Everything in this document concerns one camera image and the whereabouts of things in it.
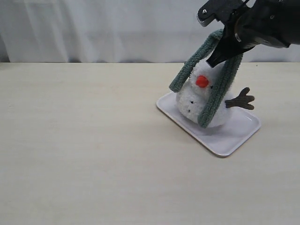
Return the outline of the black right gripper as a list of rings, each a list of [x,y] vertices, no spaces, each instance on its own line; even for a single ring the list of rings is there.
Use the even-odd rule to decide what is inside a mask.
[[[256,0],[251,7],[245,0],[236,0],[231,3],[231,19],[206,60],[211,68],[257,45],[288,48],[300,44],[298,0]]]

